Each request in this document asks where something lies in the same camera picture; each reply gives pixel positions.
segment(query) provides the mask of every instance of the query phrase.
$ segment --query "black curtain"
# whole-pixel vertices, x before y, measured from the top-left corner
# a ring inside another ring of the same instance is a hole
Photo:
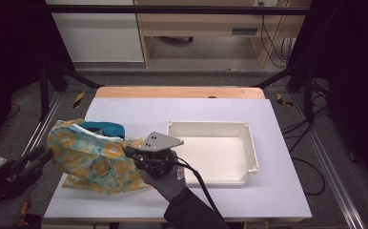
[[[329,5],[329,9],[335,10],[339,2]],[[326,25],[306,63],[313,77],[329,81],[331,113],[352,160],[368,167],[368,1],[346,0],[337,11],[324,18],[306,20],[291,63],[297,63],[303,56],[316,37],[316,31],[324,25],[326,20],[323,19],[332,15],[333,19]],[[303,74],[295,74],[291,82],[301,86],[303,79]]]
[[[44,63],[74,70],[51,13],[25,10],[32,4],[46,2],[0,0],[0,126],[10,111],[11,94],[38,81]]]

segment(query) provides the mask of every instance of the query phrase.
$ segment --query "yellow floral fabric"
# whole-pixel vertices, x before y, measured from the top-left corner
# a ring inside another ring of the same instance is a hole
[[[147,187],[133,160],[123,151],[126,145],[138,147],[142,138],[97,135],[78,125],[83,122],[84,119],[57,121],[48,135],[54,166],[68,174],[62,187],[105,195]]]

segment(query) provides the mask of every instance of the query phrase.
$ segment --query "white table surface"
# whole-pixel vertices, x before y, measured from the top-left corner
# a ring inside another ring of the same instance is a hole
[[[87,121],[123,125],[126,136],[167,133],[168,121],[247,121],[259,171],[245,185],[209,188],[219,212],[234,221],[300,221],[312,216],[268,99],[95,98]],[[113,196],[61,187],[44,216],[57,221],[164,221],[168,202],[153,188]],[[192,188],[206,203],[200,188]]]

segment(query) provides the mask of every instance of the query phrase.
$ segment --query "white tray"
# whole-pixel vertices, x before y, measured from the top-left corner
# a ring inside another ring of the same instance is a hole
[[[242,185],[259,170],[247,122],[170,121],[167,135],[184,141],[172,150],[200,173],[207,187]],[[185,176],[188,186],[199,186],[192,171],[186,169]]]

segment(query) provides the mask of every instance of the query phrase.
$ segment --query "table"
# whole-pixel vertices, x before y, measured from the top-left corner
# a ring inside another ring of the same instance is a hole
[[[191,97],[195,92],[198,98]],[[296,222],[312,216],[271,102],[264,99],[260,89],[105,87],[98,90],[86,115],[88,121],[120,123],[126,136],[142,137],[151,131],[166,133],[171,119],[250,123],[260,170],[245,185],[209,189],[226,220]],[[53,194],[45,219],[164,221],[168,202],[153,188],[104,196],[62,188],[66,176],[62,176]],[[200,188],[192,190],[208,203]]]
[[[218,6],[258,7],[256,0],[134,0],[137,6]],[[311,0],[261,1],[266,7],[309,7]],[[136,15],[145,66],[150,65],[153,38],[157,36],[249,37],[260,67],[266,67],[275,55],[272,42],[279,38],[297,38],[305,16],[225,14],[148,14]]]

